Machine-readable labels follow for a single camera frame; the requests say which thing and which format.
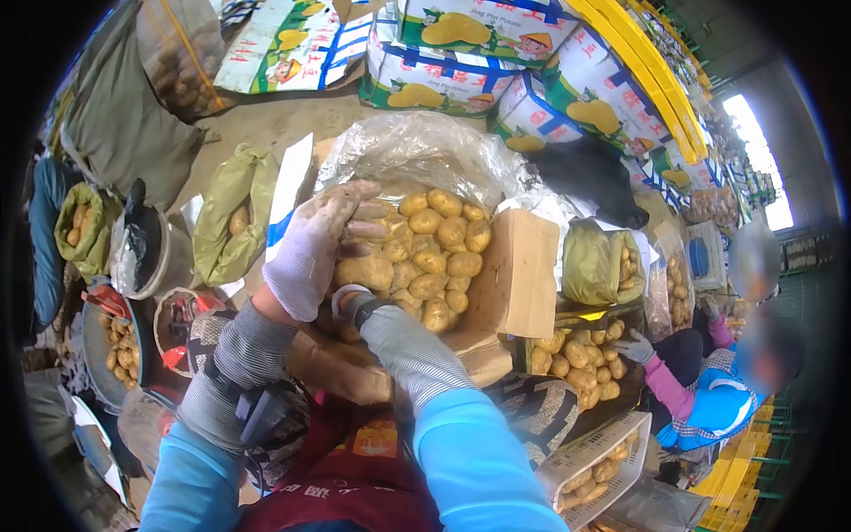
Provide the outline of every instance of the work glove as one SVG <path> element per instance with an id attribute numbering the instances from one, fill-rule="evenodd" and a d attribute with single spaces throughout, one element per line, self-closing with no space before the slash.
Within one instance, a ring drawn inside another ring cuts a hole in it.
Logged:
<path id="1" fill-rule="evenodd" d="M 368 202 L 381 193 L 369 181 L 332 186 L 302 203 L 289 221 L 275 258 L 263 265 L 263 278 L 295 320 L 312 322 L 334 276 L 334 260 L 369 255 L 354 238 L 382 238 L 387 229 L 363 220 L 384 218 L 387 207 Z"/>
<path id="2" fill-rule="evenodd" d="M 650 359 L 656 354 L 656 350 L 650 345 L 650 340 L 644 338 L 644 335 L 635 329 L 630 329 L 630 335 L 634 341 L 611 340 L 608 344 L 618 353 L 643 366 L 650 362 Z"/>
<path id="3" fill-rule="evenodd" d="M 715 302 L 715 298 L 709 294 L 703 294 L 698 300 L 698 306 L 700 310 L 706 314 L 709 318 L 709 321 L 714 322 L 717 321 L 721 317 L 721 313 L 718 311 L 718 304 Z"/>

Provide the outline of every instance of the green bag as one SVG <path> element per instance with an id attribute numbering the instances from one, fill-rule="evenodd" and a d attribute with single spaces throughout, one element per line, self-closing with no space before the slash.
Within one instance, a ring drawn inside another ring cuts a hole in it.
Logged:
<path id="1" fill-rule="evenodd" d="M 92 206 L 91 225 L 80 235 L 77 247 L 66 242 L 68 232 L 73 229 L 74 210 L 78 205 Z M 77 183 L 65 196 L 56 220 L 54 238 L 61 257 L 77 267 L 86 284 L 92 283 L 93 275 L 109 275 L 109 238 L 112 224 L 121 214 L 121 204 L 105 192 L 89 188 L 85 182 Z"/>
<path id="2" fill-rule="evenodd" d="M 564 239 L 562 292 L 573 301 L 594 306 L 628 303 L 644 292 L 641 261 L 632 275 L 635 284 L 618 291 L 620 254 L 624 247 L 640 257 L 628 231 L 604 232 L 593 220 L 570 224 Z"/>
<path id="3" fill-rule="evenodd" d="M 267 150 L 240 145 L 216 169 L 192 234 L 195 271 L 208 286 L 237 281 L 266 249 L 278 168 Z M 232 237 L 227 231 L 231 215 L 249 194 L 254 217 Z"/>

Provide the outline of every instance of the apron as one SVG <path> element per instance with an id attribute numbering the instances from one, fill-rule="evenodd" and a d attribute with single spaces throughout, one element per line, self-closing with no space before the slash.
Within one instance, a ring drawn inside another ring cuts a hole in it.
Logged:
<path id="1" fill-rule="evenodd" d="M 274 492 L 246 506 L 240 532 L 346 519 L 372 532 L 443 529 L 426 479 L 404 451 L 392 412 L 326 396 Z"/>

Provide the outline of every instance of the pink sleeve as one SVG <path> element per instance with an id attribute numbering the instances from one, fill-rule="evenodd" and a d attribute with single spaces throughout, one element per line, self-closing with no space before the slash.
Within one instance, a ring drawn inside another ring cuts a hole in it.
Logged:
<path id="1" fill-rule="evenodd" d="M 727 349 L 733 345 L 733 335 L 724 325 L 724 316 L 719 316 L 714 322 L 709 322 L 709 334 L 716 349 Z"/>
<path id="2" fill-rule="evenodd" d="M 650 362 L 644 364 L 644 371 L 647 372 L 644 376 L 647 386 L 650 386 L 659 402 L 668 408 L 671 417 L 687 420 L 694 407 L 694 392 L 683 388 L 661 358 L 656 355 L 650 358 Z"/>

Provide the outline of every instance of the light blue sleeve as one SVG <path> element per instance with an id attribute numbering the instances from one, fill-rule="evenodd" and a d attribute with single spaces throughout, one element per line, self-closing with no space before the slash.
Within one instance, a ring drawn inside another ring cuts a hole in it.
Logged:
<path id="1" fill-rule="evenodd" d="M 449 532 L 568 530 L 505 417 L 478 390 L 444 392 L 423 407 L 414 455 Z"/>
<path id="2" fill-rule="evenodd" d="M 176 421 L 160 443 L 140 532 L 233 530 L 242 515 L 240 462 Z"/>

